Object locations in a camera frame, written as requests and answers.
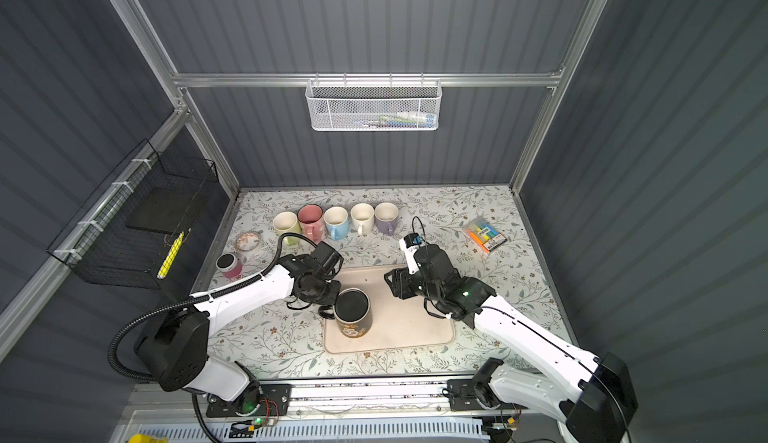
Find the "white mug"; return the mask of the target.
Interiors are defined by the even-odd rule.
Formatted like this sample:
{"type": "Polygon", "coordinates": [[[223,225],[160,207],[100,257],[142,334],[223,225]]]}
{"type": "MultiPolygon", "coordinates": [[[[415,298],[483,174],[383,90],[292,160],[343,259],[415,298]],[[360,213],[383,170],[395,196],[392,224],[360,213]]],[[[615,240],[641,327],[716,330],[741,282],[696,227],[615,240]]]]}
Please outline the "white mug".
{"type": "Polygon", "coordinates": [[[352,227],[358,236],[373,232],[375,226],[375,210],[367,203],[358,203],[350,211],[352,227]]]}

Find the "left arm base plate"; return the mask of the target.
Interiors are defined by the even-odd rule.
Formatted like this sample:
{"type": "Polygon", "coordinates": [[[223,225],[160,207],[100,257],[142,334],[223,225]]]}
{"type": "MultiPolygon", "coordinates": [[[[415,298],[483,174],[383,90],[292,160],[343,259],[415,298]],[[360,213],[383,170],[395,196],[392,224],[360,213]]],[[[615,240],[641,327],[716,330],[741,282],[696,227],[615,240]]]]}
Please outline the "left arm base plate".
{"type": "Polygon", "coordinates": [[[208,418],[263,418],[287,414],[292,386],[289,384],[249,384],[233,401],[209,396],[208,418]]]}

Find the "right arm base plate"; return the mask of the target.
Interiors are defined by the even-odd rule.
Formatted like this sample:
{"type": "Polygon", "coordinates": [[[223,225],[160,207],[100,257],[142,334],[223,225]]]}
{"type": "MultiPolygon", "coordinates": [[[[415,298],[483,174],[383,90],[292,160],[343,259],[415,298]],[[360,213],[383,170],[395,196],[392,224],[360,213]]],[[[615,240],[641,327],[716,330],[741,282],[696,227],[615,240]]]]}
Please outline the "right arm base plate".
{"type": "Polygon", "coordinates": [[[474,383],[471,378],[448,379],[441,393],[448,399],[452,411],[498,411],[503,409],[520,412],[527,410],[527,407],[513,403],[500,403],[493,407],[484,406],[475,396],[474,383]]]}

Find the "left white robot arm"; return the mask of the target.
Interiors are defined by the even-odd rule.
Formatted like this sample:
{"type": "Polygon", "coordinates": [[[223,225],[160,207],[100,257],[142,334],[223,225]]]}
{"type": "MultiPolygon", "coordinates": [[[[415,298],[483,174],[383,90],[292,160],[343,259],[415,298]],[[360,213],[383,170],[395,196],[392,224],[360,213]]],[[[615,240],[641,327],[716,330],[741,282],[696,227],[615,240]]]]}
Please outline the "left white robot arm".
{"type": "Polygon", "coordinates": [[[254,415],[267,405],[260,382],[243,365],[213,355],[209,339],[246,314],[289,297],[306,307],[333,305],[343,262],[329,244],[286,233],[262,271],[127,323],[109,344],[108,363],[116,373],[156,382],[166,392],[209,394],[234,405],[239,416],[254,415]]]}

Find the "light blue mug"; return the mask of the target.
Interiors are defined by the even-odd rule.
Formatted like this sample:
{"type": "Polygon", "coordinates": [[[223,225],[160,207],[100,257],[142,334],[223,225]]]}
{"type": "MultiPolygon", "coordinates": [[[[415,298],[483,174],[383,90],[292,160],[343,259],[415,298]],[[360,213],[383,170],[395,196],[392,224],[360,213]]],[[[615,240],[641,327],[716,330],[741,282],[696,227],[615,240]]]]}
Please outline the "light blue mug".
{"type": "Polygon", "coordinates": [[[323,215],[328,236],[333,241],[339,241],[346,238],[349,234],[350,221],[348,211],[335,206],[327,209],[323,215]]]}

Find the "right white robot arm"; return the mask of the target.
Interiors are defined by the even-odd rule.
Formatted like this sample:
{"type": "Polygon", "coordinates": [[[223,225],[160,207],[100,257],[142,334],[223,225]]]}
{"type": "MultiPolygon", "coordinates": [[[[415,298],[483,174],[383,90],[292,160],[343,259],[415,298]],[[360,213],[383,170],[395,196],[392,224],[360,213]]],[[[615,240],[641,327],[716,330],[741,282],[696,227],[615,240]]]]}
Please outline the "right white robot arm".
{"type": "Polygon", "coordinates": [[[461,275],[448,255],[415,233],[399,242],[406,267],[385,281],[394,297],[419,297],[434,318],[462,322],[510,348],[538,375],[488,358],[472,394],[489,410],[516,404],[556,420],[575,442],[629,442],[638,400],[626,363],[564,341],[518,311],[491,286],[461,275]]]}

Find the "light green mug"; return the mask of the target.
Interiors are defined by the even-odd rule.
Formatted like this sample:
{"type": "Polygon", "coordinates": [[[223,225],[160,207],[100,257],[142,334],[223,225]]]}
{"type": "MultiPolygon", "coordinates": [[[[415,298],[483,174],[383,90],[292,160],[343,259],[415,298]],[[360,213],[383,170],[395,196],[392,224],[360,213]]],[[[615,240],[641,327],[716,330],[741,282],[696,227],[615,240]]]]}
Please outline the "light green mug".
{"type": "MultiPolygon", "coordinates": [[[[279,213],[274,217],[272,226],[277,236],[281,236],[285,233],[302,234],[302,228],[298,217],[294,212],[284,211],[279,213]]],[[[301,240],[297,237],[286,237],[283,239],[283,244],[285,246],[297,246],[300,243],[301,240]]]]}

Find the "pink patterned mug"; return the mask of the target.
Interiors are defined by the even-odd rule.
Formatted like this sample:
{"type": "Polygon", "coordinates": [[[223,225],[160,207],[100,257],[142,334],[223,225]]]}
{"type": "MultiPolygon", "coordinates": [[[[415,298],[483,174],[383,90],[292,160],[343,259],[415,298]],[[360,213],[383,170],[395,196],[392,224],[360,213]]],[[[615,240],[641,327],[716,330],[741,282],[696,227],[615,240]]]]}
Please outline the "pink patterned mug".
{"type": "Polygon", "coordinates": [[[314,243],[319,243],[326,236],[323,216],[323,209],[316,204],[303,206],[297,214],[303,235],[314,243]]]}

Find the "black mug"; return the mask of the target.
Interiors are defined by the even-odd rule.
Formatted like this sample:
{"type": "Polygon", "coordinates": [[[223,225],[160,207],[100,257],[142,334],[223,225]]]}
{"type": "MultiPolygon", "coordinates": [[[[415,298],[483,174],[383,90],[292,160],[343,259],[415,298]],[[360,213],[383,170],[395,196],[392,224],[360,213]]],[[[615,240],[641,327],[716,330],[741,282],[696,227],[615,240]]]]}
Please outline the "black mug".
{"type": "Polygon", "coordinates": [[[347,338],[360,338],[372,326],[371,302],[361,289],[348,288],[341,291],[333,313],[339,331],[347,338]]]}

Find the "purple mug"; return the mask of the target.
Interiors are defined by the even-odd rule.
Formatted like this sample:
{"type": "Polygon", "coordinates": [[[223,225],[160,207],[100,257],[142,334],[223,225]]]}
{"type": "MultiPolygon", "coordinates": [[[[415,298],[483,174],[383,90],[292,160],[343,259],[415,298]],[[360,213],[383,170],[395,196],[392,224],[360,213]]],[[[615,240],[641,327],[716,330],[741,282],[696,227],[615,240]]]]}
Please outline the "purple mug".
{"type": "Polygon", "coordinates": [[[386,236],[394,236],[398,222],[399,209],[390,202],[379,203],[374,208],[375,225],[378,231],[386,236]]]}

